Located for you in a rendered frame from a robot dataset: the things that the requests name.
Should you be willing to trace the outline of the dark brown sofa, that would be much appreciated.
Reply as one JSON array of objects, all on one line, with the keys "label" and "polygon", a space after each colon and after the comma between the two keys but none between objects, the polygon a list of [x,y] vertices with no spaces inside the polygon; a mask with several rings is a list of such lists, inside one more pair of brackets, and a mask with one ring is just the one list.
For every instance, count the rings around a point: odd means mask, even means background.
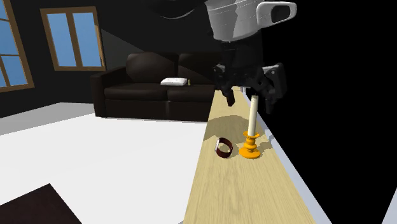
[{"label": "dark brown sofa", "polygon": [[90,77],[96,116],[206,122],[214,96],[207,79],[219,52],[131,53],[122,67]]}]

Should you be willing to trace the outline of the orange candlestick with white candle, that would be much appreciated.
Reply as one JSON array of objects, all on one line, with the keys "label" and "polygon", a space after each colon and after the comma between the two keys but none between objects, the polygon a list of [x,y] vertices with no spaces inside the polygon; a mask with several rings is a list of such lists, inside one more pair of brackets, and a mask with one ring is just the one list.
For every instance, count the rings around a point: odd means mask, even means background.
[{"label": "orange candlestick with white candle", "polygon": [[256,159],[260,156],[260,151],[257,149],[256,145],[256,139],[260,137],[260,134],[256,132],[258,102],[258,96],[252,95],[249,108],[248,128],[247,131],[243,132],[246,140],[244,146],[239,149],[239,154],[248,159]]}]

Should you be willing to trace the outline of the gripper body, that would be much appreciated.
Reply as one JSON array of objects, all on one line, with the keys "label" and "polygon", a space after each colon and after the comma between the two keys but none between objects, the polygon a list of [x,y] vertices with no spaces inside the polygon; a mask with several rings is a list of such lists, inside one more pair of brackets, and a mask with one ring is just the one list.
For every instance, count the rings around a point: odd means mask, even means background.
[{"label": "gripper body", "polygon": [[262,38],[243,38],[237,41],[220,41],[224,77],[220,88],[234,85],[264,88]]}]

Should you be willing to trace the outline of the brown framed window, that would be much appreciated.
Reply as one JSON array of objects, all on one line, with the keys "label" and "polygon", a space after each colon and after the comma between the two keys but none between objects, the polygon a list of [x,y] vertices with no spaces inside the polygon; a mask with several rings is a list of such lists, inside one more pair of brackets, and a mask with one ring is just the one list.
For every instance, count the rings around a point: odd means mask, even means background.
[{"label": "brown framed window", "polygon": [[40,14],[54,70],[106,70],[96,7],[41,8]]},{"label": "brown framed window", "polygon": [[0,93],[34,88],[10,0],[0,0]]}]

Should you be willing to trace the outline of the dark red wristwatch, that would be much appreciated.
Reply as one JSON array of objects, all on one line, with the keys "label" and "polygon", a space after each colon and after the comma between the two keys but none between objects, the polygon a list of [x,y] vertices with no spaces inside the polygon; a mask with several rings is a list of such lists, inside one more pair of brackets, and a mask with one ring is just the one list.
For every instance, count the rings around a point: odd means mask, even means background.
[{"label": "dark red wristwatch", "polygon": [[[222,143],[224,145],[226,145],[228,147],[227,151],[222,151],[219,148],[219,144]],[[215,144],[215,149],[214,151],[216,152],[216,154],[221,157],[221,158],[228,158],[232,152],[233,152],[233,144],[231,143],[231,141],[229,141],[228,139],[224,138],[224,137],[219,137],[216,141]]]}]

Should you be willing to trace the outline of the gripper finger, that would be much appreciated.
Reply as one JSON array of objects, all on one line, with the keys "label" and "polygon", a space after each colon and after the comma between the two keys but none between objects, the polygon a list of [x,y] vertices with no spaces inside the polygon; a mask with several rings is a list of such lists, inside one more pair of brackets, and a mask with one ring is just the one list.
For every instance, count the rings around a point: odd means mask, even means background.
[{"label": "gripper finger", "polygon": [[233,78],[226,72],[226,67],[221,64],[217,64],[213,67],[215,77],[215,89],[220,90],[222,95],[226,98],[229,107],[235,103],[235,98],[232,90]]},{"label": "gripper finger", "polygon": [[259,85],[259,90],[256,92],[265,102],[266,114],[271,114],[274,104],[282,99],[287,91],[284,65],[277,63],[273,66],[262,67],[255,81]]}]

